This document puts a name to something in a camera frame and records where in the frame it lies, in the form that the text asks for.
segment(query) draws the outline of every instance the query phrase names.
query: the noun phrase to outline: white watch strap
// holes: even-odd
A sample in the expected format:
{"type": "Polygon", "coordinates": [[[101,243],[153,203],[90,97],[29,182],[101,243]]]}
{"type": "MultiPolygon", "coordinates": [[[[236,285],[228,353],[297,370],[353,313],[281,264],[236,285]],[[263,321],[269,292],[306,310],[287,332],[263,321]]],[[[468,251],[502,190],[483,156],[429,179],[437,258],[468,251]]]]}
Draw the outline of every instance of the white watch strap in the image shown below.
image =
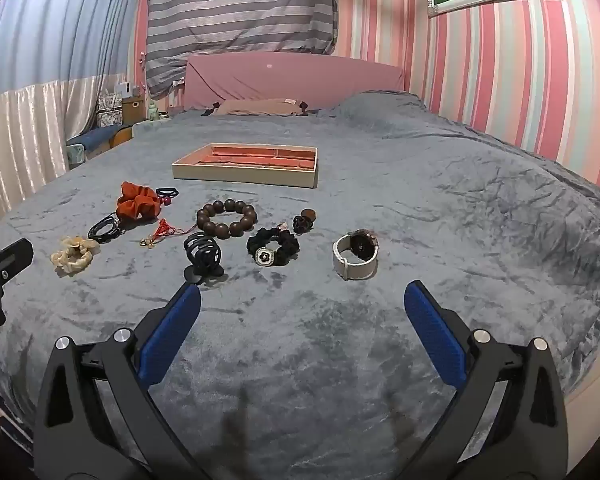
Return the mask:
{"type": "Polygon", "coordinates": [[[344,235],[333,243],[333,266],[336,272],[345,280],[366,280],[376,272],[378,264],[378,246],[370,260],[359,264],[352,264],[342,256],[343,251],[350,250],[351,236],[344,235]]]}

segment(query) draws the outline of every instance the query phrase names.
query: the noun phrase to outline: blue curtain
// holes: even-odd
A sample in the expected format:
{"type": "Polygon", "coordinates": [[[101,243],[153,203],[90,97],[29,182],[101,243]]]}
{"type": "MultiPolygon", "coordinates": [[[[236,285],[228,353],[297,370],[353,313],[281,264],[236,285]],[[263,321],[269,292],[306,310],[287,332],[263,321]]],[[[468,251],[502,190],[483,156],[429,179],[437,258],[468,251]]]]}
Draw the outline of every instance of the blue curtain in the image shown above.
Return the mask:
{"type": "Polygon", "coordinates": [[[1,0],[0,94],[126,70],[138,0],[1,0]]]}

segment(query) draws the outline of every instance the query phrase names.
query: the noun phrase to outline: orange scrunchie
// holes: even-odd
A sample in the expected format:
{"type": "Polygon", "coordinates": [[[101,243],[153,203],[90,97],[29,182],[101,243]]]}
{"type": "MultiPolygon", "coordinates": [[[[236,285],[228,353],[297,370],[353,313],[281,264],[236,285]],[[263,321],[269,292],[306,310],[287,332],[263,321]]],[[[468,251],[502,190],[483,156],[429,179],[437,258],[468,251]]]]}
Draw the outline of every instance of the orange scrunchie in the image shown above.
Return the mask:
{"type": "Polygon", "coordinates": [[[123,182],[116,214],[121,221],[135,221],[138,216],[145,220],[156,218],[160,214],[160,199],[150,187],[123,182]]]}

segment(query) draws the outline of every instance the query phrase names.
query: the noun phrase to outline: blue gripper pad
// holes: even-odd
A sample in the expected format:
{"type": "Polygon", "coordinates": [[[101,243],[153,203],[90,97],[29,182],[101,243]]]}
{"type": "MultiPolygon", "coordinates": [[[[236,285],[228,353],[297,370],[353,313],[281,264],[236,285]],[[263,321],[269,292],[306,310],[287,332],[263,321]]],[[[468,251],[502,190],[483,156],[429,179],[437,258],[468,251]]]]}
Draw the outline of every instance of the blue gripper pad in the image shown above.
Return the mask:
{"type": "Polygon", "coordinates": [[[440,378],[456,389],[466,381],[465,355],[440,314],[414,283],[404,291],[404,309],[440,378]]]}
{"type": "Polygon", "coordinates": [[[188,286],[142,346],[138,366],[138,379],[142,386],[148,388],[164,379],[200,314],[201,304],[199,288],[195,285],[188,286]]]}

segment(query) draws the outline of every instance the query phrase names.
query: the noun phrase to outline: shallow rectangular box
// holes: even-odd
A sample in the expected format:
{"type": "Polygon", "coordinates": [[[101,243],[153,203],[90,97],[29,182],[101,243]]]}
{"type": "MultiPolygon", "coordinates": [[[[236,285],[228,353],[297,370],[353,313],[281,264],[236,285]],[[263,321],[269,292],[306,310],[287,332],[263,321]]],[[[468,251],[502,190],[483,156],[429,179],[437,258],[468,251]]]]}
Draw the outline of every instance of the shallow rectangular box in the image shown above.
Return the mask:
{"type": "Polygon", "coordinates": [[[317,187],[318,150],[307,146],[211,143],[171,165],[174,178],[317,187]]]}

